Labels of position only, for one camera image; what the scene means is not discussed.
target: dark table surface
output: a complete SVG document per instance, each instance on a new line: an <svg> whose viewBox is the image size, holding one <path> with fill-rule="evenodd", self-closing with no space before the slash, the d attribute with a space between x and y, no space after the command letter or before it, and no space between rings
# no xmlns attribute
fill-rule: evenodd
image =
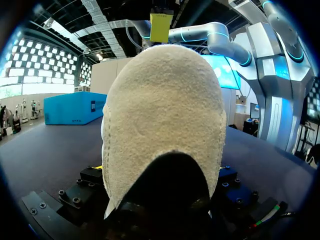
<svg viewBox="0 0 320 240"><path fill-rule="evenodd" d="M0 146L0 158L13 196L18 200L31 191L58 190L76 183L80 171L101 165L101 118L84 126L38 125ZM273 197L297 211L316 170L304 161L263 140L227 127L222 165L238 171L261 201Z"/></svg>

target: white wall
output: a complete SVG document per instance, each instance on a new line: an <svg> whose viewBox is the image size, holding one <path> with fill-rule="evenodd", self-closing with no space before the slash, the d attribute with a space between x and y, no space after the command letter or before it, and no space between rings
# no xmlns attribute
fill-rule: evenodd
<svg viewBox="0 0 320 240"><path fill-rule="evenodd" d="M16 111L16 106L20 103L23 102L25 99L26 101L26 112L28 115L28 118L30 119L31 117L31 101L39 101L40 102L40 109L44 109L44 99L57 96L57 95L62 95L65 93L41 93L41 94L30 94L30 95L19 95L19 96L12 96L12 97L7 97L3 98L0 100L1 106L6 106L8 109L14 113Z"/></svg>
<svg viewBox="0 0 320 240"><path fill-rule="evenodd" d="M236 90L221 88L224 110L226 113L226 124L232 125L235 121L236 112Z"/></svg>
<svg viewBox="0 0 320 240"><path fill-rule="evenodd" d="M108 94L109 89L132 57L103 61L92 66L90 92Z"/></svg>
<svg viewBox="0 0 320 240"><path fill-rule="evenodd" d="M251 89L250 91L250 85L241 78L241 92L242 94L247 97L246 101L245 101L245 110L244 110L244 114L248 114L250 115L250 103L253 104L258 104L258 100L256 97L256 94L254 93L254 91ZM241 96L241 93L239 90L236 90L236 95L238 95L239 97Z"/></svg>

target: display screen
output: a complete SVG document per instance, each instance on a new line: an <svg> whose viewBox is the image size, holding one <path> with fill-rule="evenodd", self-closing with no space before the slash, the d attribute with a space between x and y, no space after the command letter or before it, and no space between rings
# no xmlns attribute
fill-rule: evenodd
<svg viewBox="0 0 320 240"><path fill-rule="evenodd" d="M259 105L255 103L250 104L250 118L258 119L259 118Z"/></svg>
<svg viewBox="0 0 320 240"><path fill-rule="evenodd" d="M201 55L201 57L212 67L220 87L239 90L241 78L236 71L236 63L232 59L218 55Z"/></svg>

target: beige fabric shoe upper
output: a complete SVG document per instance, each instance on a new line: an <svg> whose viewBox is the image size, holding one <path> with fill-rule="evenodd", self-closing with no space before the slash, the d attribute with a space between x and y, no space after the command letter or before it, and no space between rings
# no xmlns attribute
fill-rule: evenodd
<svg viewBox="0 0 320 240"><path fill-rule="evenodd" d="M198 53L178 45L143 51L112 84L103 116L108 214L146 167L171 151L196 160L212 196L225 142L226 113L217 77Z"/></svg>

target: blue box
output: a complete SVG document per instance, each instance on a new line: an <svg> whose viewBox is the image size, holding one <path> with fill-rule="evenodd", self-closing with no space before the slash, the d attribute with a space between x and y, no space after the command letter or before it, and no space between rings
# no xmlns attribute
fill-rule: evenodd
<svg viewBox="0 0 320 240"><path fill-rule="evenodd" d="M107 95L75 92L47 97L43 101L46 125L85 125L103 115Z"/></svg>

